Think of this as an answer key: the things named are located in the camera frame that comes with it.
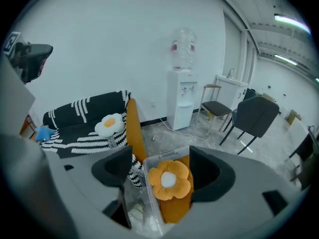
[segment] white wall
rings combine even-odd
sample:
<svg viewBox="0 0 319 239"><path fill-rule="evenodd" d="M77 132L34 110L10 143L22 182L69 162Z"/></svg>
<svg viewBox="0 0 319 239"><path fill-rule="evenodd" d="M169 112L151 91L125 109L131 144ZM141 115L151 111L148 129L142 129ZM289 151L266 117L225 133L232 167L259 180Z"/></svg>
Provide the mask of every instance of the white wall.
<svg viewBox="0 0 319 239"><path fill-rule="evenodd" d="M17 26L25 40L54 47L27 84L35 123L50 109L121 89L133 93L140 121L165 117L171 33L181 26L197 36L197 108L202 87L222 72L220 0L40 0Z"/></svg>
<svg viewBox="0 0 319 239"><path fill-rule="evenodd" d="M279 106L295 110L304 125L319 125L319 89L291 70L258 58L250 87L267 93Z"/></svg>

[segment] floor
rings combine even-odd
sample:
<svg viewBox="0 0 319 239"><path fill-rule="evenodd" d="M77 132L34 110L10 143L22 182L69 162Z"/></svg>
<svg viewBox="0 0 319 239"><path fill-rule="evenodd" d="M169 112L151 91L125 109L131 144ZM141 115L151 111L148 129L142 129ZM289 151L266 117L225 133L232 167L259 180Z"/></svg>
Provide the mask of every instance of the floor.
<svg viewBox="0 0 319 239"><path fill-rule="evenodd" d="M211 132L208 136L205 136L211 125L210 121L208 121L207 114L205 111L202 111L198 123L195 125L196 116L197 113L193 114L189 127L180 129L178 132L202 138L206 140L213 149L236 155L244 147L243 144L249 143L253 138L251 135L245 133L238 140L237 137L242 131L234 128L225 142L220 146L219 143L230 129L230 126L226 132L219 131L223 120L217 118ZM158 130L158 126L159 132L155 139L152 140ZM288 160L288 156L293 152L292 142L287 134L288 127L288 122L278 115L265 135L262 138L257 138L249 146L251 150L244 150L240 156L263 162L273 168L283 178L289 180L291 178L291 171L298 161L294 160L294 162L292 162ZM142 134L148 156L159 155L188 145L209 148L206 142L193 137L179 135L168 130L162 123L143 126ZM299 182L295 182L294 184L300 187Z"/></svg>

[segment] white water dispenser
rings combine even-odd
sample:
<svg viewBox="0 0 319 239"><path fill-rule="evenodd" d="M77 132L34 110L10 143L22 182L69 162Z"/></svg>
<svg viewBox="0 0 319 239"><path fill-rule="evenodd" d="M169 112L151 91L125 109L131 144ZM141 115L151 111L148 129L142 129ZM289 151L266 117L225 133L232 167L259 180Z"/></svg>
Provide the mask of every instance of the white water dispenser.
<svg viewBox="0 0 319 239"><path fill-rule="evenodd" d="M167 122L173 130L188 127L194 110L197 74L190 70L169 71Z"/></svg>

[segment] sofa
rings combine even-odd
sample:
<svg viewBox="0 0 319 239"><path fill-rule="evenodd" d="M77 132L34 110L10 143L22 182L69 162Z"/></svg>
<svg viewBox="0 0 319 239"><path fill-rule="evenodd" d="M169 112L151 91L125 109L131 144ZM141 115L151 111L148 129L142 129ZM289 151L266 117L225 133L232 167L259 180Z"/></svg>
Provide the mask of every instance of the sofa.
<svg viewBox="0 0 319 239"><path fill-rule="evenodd" d="M124 130L112 137L100 137L95 125L106 115L121 114ZM48 111L43 125L55 129L49 141L41 143L44 151L56 152L61 159L94 154L114 147L132 146L132 169L128 178L137 188L143 186L143 160L147 157L136 101L123 90L74 101Z"/></svg>

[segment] blue pillow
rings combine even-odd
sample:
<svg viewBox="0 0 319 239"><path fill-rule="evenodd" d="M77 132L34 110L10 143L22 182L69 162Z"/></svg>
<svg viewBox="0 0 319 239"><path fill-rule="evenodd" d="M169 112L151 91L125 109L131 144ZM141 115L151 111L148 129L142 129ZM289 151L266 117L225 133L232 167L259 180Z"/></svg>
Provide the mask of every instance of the blue pillow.
<svg viewBox="0 0 319 239"><path fill-rule="evenodd" d="M48 125L38 127L35 129L35 131L37 132L35 137L36 141L49 141L51 135L53 135L56 132L56 130L50 129Z"/></svg>

